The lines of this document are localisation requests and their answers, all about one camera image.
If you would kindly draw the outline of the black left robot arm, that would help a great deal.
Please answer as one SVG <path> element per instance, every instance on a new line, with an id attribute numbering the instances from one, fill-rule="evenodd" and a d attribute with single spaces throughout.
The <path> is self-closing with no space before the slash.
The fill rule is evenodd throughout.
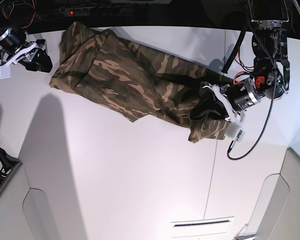
<path id="1" fill-rule="evenodd" d="M 261 102 L 272 101 L 289 91 L 290 63 L 288 61 L 287 30 L 289 21 L 284 0 L 247 1 L 247 20 L 240 32 L 222 72 L 227 73 L 240 48 L 247 30 L 251 30 L 253 66 L 243 66 L 234 78 L 208 73 L 199 79 L 200 101 L 191 111 L 192 120 L 225 120 L 240 124 L 244 112 Z"/>

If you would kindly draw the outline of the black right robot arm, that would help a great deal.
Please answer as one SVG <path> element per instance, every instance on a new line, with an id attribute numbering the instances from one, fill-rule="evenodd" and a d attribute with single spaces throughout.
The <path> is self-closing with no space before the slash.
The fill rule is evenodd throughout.
<path id="1" fill-rule="evenodd" d="M 23 27 L 3 26 L 0 27 L 0 79 L 11 77 L 11 65 L 20 64 L 27 71 L 49 73 L 53 63 L 47 53 L 47 41 L 40 37 L 34 41 L 27 41 L 29 36 L 26 28 L 30 27 L 35 17 L 37 2 L 23 1 L 24 5 L 30 6 L 32 16 L 29 23 Z M 2 15 L 8 20 L 10 13 L 5 10 L 4 1 L 0 0 Z"/>

